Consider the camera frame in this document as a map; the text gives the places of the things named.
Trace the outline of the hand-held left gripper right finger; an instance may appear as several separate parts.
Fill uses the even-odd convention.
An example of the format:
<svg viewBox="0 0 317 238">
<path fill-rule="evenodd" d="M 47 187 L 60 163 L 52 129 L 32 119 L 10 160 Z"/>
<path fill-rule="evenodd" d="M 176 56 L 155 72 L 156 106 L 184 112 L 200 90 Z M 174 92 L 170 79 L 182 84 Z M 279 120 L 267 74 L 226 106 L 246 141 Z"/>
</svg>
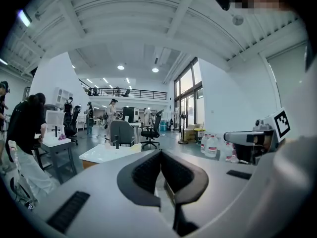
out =
<svg viewBox="0 0 317 238">
<path fill-rule="evenodd" d="M 174 195 L 174 228 L 161 229 L 162 238 L 249 238 L 251 197 L 248 180 L 230 170 L 251 175 L 253 166 L 208 160 L 187 154 L 161 151 L 161 164 L 168 183 L 180 189 Z"/>
</svg>

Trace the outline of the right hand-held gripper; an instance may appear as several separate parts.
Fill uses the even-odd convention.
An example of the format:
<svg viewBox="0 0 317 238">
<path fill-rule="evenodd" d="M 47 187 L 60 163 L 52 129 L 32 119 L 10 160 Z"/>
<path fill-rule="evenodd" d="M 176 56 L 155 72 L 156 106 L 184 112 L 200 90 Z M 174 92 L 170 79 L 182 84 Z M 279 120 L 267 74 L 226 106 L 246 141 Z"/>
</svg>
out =
<svg viewBox="0 0 317 238">
<path fill-rule="evenodd" d="M 240 161 L 252 161 L 275 152 L 290 131 L 287 112 L 281 108 L 263 119 L 257 119 L 253 131 L 226 132 L 223 139 L 233 144 Z"/>
</svg>

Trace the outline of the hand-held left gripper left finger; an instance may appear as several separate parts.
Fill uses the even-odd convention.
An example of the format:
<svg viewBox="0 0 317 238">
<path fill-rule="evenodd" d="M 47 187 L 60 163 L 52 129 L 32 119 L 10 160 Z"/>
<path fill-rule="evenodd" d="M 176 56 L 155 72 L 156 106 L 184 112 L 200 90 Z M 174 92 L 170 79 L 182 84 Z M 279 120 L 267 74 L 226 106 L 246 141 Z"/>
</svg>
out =
<svg viewBox="0 0 317 238">
<path fill-rule="evenodd" d="M 179 238 L 157 207 L 134 204 L 117 186 L 119 171 L 150 153 L 91 166 L 59 186 L 35 209 L 40 232 L 47 238 Z M 89 194 L 89 198 L 61 233 L 48 220 L 77 191 Z"/>
</svg>

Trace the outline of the white sink basin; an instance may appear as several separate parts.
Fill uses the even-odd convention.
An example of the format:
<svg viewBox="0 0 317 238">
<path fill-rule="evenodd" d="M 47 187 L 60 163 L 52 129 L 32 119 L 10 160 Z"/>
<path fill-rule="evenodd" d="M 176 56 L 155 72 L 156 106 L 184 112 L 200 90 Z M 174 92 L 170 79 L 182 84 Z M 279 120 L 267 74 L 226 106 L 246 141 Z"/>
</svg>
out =
<svg viewBox="0 0 317 238">
<path fill-rule="evenodd" d="M 80 155 L 79 159 L 82 161 L 99 164 L 129 156 L 135 153 L 138 152 L 132 150 L 131 147 L 120 146 L 119 149 L 116 149 L 115 146 L 111 146 L 109 149 L 106 149 L 104 144 L 99 144 Z"/>
</svg>

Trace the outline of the brown cardboard box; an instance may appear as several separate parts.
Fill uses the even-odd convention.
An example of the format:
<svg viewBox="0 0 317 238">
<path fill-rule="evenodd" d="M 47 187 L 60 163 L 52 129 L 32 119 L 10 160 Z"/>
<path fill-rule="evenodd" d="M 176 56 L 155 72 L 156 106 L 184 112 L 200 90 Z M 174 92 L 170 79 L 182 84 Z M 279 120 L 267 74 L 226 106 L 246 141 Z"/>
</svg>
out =
<svg viewBox="0 0 317 238">
<path fill-rule="evenodd" d="M 194 136 L 194 129 L 195 128 L 200 128 L 199 124 L 190 124 L 185 128 L 185 140 L 187 141 L 192 141 L 195 139 Z"/>
</svg>

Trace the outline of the black standing fan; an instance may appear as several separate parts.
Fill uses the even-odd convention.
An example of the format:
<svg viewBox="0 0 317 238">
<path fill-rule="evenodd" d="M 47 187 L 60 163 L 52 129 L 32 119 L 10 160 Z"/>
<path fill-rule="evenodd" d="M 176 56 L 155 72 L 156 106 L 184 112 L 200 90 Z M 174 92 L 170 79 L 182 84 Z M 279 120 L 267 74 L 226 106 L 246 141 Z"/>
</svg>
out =
<svg viewBox="0 0 317 238">
<path fill-rule="evenodd" d="M 181 115 L 180 115 L 180 118 L 182 119 L 183 124 L 182 124 L 181 137 L 180 137 L 180 139 L 178 140 L 178 144 L 186 145 L 186 144 L 188 144 L 188 141 L 185 140 L 185 128 L 186 128 L 185 122 L 186 122 L 186 119 L 187 119 L 187 115 L 186 115 L 186 114 L 181 114 Z"/>
</svg>

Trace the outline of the grey upholstered chair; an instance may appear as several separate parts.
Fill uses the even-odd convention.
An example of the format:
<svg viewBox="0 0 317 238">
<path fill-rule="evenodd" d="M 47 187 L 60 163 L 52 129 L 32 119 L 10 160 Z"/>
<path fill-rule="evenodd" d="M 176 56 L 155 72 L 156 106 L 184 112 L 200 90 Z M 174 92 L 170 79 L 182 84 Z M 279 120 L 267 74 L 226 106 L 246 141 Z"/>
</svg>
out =
<svg viewBox="0 0 317 238">
<path fill-rule="evenodd" d="M 110 125 L 110 141 L 114 144 L 116 140 L 116 136 L 118 136 L 119 145 L 134 145 L 135 137 L 134 137 L 134 129 L 127 122 L 123 120 L 114 120 Z"/>
</svg>

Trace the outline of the grey desk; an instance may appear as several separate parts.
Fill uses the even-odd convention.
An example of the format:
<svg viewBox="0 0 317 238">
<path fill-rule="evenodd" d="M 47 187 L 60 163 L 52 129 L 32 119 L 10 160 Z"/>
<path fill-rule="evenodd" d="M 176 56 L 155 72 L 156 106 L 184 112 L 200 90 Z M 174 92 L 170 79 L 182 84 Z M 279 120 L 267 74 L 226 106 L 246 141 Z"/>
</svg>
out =
<svg viewBox="0 0 317 238">
<path fill-rule="evenodd" d="M 35 143 L 33 150 L 35 151 L 35 157 L 38 161 L 40 168 L 45 171 L 46 169 L 53 168 L 57 180 L 60 184 L 64 183 L 62 177 L 62 171 L 66 167 L 71 168 L 71 171 L 74 175 L 77 174 L 75 168 L 73 154 L 72 154 L 72 142 L 66 140 L 65 142 L 59 141 L 57 144 L 49 145 L 48 143 Z M 49 155 L 51 162 L 48 166 L 43 166 L 42 156 Z"/>
</svg>

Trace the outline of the white side table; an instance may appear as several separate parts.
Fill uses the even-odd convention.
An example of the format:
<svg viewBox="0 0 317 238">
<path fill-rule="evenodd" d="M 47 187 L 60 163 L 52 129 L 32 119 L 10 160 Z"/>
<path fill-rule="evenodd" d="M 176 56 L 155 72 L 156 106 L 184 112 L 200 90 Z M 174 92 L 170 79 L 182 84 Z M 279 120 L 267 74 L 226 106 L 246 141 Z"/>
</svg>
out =
<svg viewBox="0 0 317 238">
<path fill-rule="evenodd" d="M 42 144 L 47 146 L 47 147 L 55 147 L 55 146 L 61 146 L 64 144 L 71 143 L 70 138 L 66 138 L 65 140 L 59 140 L 58 138 L 60 135 L 62 135 L 62 134 L 58 133 L 57 137 L 56 137 L 55 133 L 46 133 Z"/>
</svg>

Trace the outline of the black office chair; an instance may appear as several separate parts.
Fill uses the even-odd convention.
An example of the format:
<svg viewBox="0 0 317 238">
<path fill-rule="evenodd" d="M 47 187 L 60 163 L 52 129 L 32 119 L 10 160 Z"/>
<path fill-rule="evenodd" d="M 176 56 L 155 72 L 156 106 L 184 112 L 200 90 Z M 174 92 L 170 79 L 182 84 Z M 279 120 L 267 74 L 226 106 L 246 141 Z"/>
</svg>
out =
<svg viewBox="0 0 317 238">
<path fill-rule="evenodd" d="M 64 112 L 64 133 L 66 138 L 70 139 L 71 142 L 74 142 L 78 146 L 78 140 L 77 140 L 77 118 L 79 113 L 81 112 L 81 106 L 76 105 L 74 107 L 73 113 L 71 113 L 70 109 L 66 112 Z"/>
<path fill-rule="evenodd" d="M 141 142 L 142 149 L 147 145 L 153 145 L 155 148 L 160 146 L 160 143 L 155 141 L 156 138 L 160 137 L 159 124 L 161 121 L 162 111 L 156 113 L 156 119 L 153 126 L 146 126 L 146 131 L 141 131 L 141 136 L 146 138 L 146 141 Z"/>
</svg>

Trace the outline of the black box printer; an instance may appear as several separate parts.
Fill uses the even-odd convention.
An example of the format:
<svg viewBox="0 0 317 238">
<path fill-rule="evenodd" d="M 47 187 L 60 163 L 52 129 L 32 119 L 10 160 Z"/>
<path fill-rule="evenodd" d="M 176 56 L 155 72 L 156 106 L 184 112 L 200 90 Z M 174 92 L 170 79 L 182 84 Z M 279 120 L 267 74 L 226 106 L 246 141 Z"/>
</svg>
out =
<svg viewBox="0 0 317 238">
<path fill-rule="evenodd" d="M 139 109 L 135 107 L 124 107 L 122 120 L 129 123 L 135 123 L 139 121 Z"/>
</svg>

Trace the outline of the white mesh cabinet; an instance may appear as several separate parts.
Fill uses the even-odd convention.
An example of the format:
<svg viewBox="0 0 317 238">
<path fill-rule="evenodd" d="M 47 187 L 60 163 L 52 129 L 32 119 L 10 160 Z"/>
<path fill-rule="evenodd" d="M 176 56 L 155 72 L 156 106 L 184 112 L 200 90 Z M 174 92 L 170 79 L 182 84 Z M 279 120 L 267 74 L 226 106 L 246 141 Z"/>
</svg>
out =
<svg viewBox="0 0 317 238">
<path fill-rule="evenodd" d="M 64 113 L 61 111 L 47 110 L 46 123 L 47 129 L 55 129 L 55 127 L 57 127 L 57 129 L 61 131 L 64 130 Z"/>
</svg>

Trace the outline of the black mezzanine railing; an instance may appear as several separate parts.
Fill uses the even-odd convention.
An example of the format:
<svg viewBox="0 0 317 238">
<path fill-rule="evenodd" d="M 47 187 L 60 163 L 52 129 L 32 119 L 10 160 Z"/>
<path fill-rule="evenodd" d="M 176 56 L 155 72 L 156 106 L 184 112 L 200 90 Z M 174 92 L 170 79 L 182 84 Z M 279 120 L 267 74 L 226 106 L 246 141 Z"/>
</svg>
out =
<svg viewBox="0 0 317 238">
<path fill-rule="evenodd" d="M 90 87 L 84 81 L 80 80 L 81 86 L 88 96 L 101 96 L 101 97 L 132 97 L 153 100 L 167 100 L 167 93 L 161 91 L 139 90 L 139 89 L 126 89 L 126 88 L 98 88 L 97 86 Z"/>
</svg>

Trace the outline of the ceiling strip light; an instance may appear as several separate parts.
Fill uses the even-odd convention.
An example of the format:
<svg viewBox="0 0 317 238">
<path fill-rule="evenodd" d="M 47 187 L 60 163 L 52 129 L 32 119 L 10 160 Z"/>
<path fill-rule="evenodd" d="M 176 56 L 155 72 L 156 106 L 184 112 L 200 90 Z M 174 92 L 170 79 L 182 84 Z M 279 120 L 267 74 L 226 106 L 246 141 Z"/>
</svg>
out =
<svg viewBox="0 0 317 238">
<path fill-rule="evenodd" d="M 20 21 L 26 26 L 29 27 L 32 20 L 30 18 L 30 16 L 28 15 L 28 13 L 24 10 L 24 9 L 20 9 L 17 12 L 17 16 L 20 19 Z"/>
</svg>

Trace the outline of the white wall shelf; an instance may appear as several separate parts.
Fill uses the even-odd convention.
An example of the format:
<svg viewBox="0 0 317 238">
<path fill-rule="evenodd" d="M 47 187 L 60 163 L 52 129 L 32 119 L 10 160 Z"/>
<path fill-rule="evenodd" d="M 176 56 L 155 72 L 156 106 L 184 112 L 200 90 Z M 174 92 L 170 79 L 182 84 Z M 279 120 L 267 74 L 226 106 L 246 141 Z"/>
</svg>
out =
<svg viewBox="0 0 317 238">
<path fill-rule="evenodd" d="M 73 97 L 73 93 L 66 91 L 60 87 L 56 87 L 53 94 L 52 104 L 62 109 L 64 104 Z"/>
</svg>

